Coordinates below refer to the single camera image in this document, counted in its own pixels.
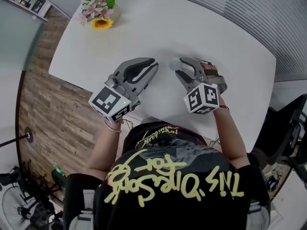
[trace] black chair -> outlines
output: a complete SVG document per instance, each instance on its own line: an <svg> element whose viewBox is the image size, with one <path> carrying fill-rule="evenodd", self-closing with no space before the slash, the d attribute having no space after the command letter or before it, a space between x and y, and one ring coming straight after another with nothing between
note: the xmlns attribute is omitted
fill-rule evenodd
<svg viewBox="0 0 307 230"><path fill-rule="evenodd" d="M301 131L307 129L307 116L303 113L306 100L307 94L303 94L280 111L269 108L255 147L248 157L257 161L262 169L266 164L276 162L289 165L307 188L307 134L300 137Z"/></svg>
<svg viewBox="0 0 307 230"><path fill-rule="evenodd" d="M0 174L0 184L7 186L9 184L17 183L21 180L21 172L18 167L14 167L13 172Z"/></svg>

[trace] sunflower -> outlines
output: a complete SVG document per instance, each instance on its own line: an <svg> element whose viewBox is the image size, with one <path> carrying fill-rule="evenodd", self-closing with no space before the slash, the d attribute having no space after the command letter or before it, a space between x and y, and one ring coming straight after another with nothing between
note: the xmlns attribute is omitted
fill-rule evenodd
<svg viewBox="0 0 307 230"><path fill-rule="evenodd" d="M113 21L111 19L94 19L91 21L92 28L95 30L105 30L107 28L110 28L113 24Z"/></svg>

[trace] white table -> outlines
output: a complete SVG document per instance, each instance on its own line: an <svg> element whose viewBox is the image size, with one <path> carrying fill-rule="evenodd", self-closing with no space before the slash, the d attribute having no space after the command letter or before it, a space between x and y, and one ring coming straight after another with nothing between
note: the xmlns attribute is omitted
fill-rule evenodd
<svg viewBox="0 0 307 230"><path fill-rule="evenodd" d="M186 90L168 67L179 57L217 65L228 89L222 94L251 151L271 98L276 58L259 41L226 18L186 0L119 0L122 15L113 28L83 28L79 7L53 57L49 73L89 91L125 60L152 57L159 71L140 95L137 110L217 138L212 114L192 115Z"/></svg>

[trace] wooden floor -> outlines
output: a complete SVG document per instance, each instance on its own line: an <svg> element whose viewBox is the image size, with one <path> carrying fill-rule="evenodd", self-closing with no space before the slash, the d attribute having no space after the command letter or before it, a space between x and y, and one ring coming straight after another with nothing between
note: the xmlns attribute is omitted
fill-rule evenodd
<svg viewBox="0 0 307 230"><path fill-rule="evenodd" d="M34 134L31 144L25 139L21 140L21 159L25 162L31 160L32 174L46 174L48 182L52 182L54 164L67 175L83 171L103 125L103 119L88 104L91 92L48 73L68 22L60 12L51 10L31 67L26 72L20 102L19 132L24 134L25 127L30 127ZM144 117L138 113L125 116L135 126ZM122 152L129 126L125 123L122 127L118 156Z"/></svg>

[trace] bracelet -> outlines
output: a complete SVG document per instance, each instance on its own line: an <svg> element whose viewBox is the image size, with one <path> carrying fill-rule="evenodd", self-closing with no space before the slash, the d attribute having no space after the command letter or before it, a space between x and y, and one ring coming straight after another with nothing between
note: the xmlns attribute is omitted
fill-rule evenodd
<svg viewBox="0 0 307 230"><path fill-rule="evenodd" d="M116 129L114 129L114 128L111 128L111 127L106 123L106 120L105 120L105 125L106 125L109 129L111 129L111 130L113 130L113 131L115 131L115 132L117 132L117 133L121 133L121 131L118 131L118 130L116 130Z"/></svg>
<svg viewBox="0 0 307 230"><path fill-rule="evenodd" d="M230 111L229 108L228 108L228 106L226 106L226 105L221 105L220 108L222 108L222 109L227 109L228 111Z"/></svg>
<svg viewBox="0 0 307 230"><path fill-rule="evenodd" d="M217 110L224 110L224 111L227 111L227 112L230 113L230 111L228 109L226 109L226 108L218 108Z"/></svg>

